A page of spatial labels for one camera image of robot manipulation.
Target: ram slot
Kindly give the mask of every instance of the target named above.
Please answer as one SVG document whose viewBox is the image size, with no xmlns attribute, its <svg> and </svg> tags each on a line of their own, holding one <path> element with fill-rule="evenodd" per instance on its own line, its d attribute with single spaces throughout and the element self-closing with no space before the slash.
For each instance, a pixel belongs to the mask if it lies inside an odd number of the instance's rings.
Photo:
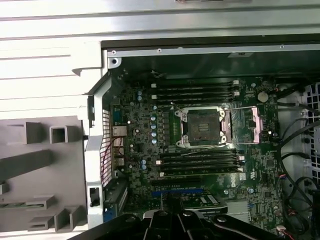
<svg viewBox="0 0 320 240">
<path fill-rule="evenodd" d="M 229 103 L 235 99 L 235 87 L 231 82 L 197 83 L 190 85 L 166 85 L 157 83 L 152 98 L 160 106 Z"/>
<path fill-rule="evenodd" d="M 160 171 L 164 175 L 195 175 L 218 172 L 238 172 L 239 158 L 235 149 L 214 150 L 209 152 L 190 152 L 160 154 Z"/>
<path fill-rule="evenodd" d="M 216 83 L 189 83 L 188 80 L 184 79 L 183 84 L 171 84 L 170 82 L 166 84 L 165 81 L 158 81 L 156 83 L 156 88 L 159 90 L 167 90 L 167 89 L 187 89 L 187 88 L 213 88 L 213 89 L 221 89 L 221 88 L 231 88 L 233 86 L 233 82 L 216 82 Z"/>
</svg>

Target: mounting screw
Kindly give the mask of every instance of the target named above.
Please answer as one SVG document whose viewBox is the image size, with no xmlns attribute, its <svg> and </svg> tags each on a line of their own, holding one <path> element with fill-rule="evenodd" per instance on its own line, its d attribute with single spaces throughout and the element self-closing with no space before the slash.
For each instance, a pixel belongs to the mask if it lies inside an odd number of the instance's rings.
<svg viewBox="0 0 320 240">
<path fill-rule="evenodd" d="M 217 221 L 219 223 L 225 223 L 227 221 L 227 219 L 225 217 L 223 217 L 223 216 L 218 216 Z"/>
<path fill-rule="evenodd" d="M 185 217 L 190 217 L 192 216 L 194 213 L 192 211 L 184 211 L 183 216 Z"/>
<path fill-rule="evenodd" d="M 159 216 L 160 217 L 165 217 L 165 216 L 167 216 L 168 215 L 168 213 L 166 212 L 166 211 L 161 211 L 161 212 L 159 212 Z"/>
<path fill-rule="evenodd" d="M 130 216 L 130 217 L 128 217 L 125 221 L 127 222 L 127 223 L 132 223 L 132 222 L 134 222 L 136 220 L 136 218 L 134 217 L 134 216 Z"/>
</svg>

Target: pcie slot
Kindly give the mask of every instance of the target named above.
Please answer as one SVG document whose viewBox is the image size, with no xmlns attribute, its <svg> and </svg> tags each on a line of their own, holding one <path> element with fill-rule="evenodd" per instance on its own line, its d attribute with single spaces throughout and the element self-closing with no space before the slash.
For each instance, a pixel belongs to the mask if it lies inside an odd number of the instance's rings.
<svg viewBox="0 0 320 240">
<path fill-rule="evenodd" d="M 172 194 L 198 194 L 203 193 L 203 188 L 191 188 L 191 189 L 172 189 L 172 190 L 163 190 L 163 191 L 153 191 L 152 197 L 160 197 L 162 194 L 165 193 L 172 193 Z"/>
<path fill-rule="evenodd" d="M 198 176 L 171 178 L 171 179 L 151 181 L 151 185 L 153 187 L 168 186 L 168 185 L 170 185 L 170 186 L 171 185 L 185 185 L 185 184 L 197 185 L 199 183 L 201 183 L 201 178 Z"/>
</svg>

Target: metal side panel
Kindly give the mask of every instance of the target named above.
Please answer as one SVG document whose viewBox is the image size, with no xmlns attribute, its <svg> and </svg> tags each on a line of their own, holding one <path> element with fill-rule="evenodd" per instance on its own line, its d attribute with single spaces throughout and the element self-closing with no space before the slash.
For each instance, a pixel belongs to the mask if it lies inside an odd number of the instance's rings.
<svg viewBox="0 0 320 240">
<path fill-rule="evenodd" d="M 0 48 L 71 46 L 88 39 L 314 34 L 319 10 L 318 0 L 0 1 L 0 40 L 6 40 Z"/>
</svg>

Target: ventilation grille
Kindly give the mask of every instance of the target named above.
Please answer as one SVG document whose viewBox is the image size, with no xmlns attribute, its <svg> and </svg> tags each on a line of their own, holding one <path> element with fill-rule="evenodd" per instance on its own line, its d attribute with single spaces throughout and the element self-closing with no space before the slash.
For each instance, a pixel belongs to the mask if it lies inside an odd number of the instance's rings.
<svg viewBox="0 0 320 240">
<path fill-rule="evenodd" d="M 320 103 L 320 84 L 312 85 L 307 93 L 307 105 L 313 109 L 319 109 Z M 320 120 L 320 116 L 317 113 L 308 111 L 309 123 L 314 123 Z M 320 129 L 310 129 L 310 134 L 314 136 L 311 138 L 311 166 L 312 177 L 320 184 Z"/>
<path fill-rule="evenodd" d="M 103 139 L 100 149 L 100 166 L 101 166 L 101 181 L 105 187 L 112 177 L 112 161 L 111 161 L 111 135 L 110 135 L 110 113 L 107 110 L 102 110 L 103 121 Z"/>
</svg>

